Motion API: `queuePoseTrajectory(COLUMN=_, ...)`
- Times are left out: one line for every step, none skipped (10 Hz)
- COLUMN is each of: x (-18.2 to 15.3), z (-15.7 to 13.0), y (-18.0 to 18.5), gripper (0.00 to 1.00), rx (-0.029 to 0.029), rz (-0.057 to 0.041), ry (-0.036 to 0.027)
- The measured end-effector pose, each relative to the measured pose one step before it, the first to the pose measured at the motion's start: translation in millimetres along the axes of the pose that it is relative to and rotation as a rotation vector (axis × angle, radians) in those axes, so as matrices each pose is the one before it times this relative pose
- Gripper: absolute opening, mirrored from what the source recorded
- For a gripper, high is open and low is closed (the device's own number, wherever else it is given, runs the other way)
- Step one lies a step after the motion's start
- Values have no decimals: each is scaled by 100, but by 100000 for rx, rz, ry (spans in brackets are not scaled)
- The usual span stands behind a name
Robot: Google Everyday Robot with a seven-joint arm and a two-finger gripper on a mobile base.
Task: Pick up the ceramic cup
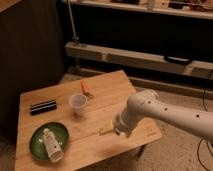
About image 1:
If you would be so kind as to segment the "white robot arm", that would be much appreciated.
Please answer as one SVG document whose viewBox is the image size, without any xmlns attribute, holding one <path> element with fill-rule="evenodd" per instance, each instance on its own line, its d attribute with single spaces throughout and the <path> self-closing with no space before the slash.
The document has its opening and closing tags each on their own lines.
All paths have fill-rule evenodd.
<svg viewBox="0 0 213 171">
<path fill-rule="evenodd" d="M 129 137 L 144 118 L 164 121 L 213 144 L 212 112 L 161 102 L 158 93 L 151 89 L 129 96 L 124 109 L 103 126 L 99 134 L 125 133 Z"/>
</svg>

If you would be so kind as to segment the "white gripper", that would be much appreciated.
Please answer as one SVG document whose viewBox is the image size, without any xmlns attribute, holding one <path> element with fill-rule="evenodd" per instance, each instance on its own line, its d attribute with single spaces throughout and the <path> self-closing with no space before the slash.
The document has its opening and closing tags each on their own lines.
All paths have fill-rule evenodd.
<svg viewBox="0 0 213 171">
<path fill-rule="evenodd" d="M 99 135 L 105 135 L 115 132 L 117 135 L 124 133 L 126 138 L 129 138 L 132 134 L 132 129 L 128 121 L 128 111 L 124 110 L 118 113 L 113 121 L 113 127 L 104 127 L 99 130 Z"/>
</svg>

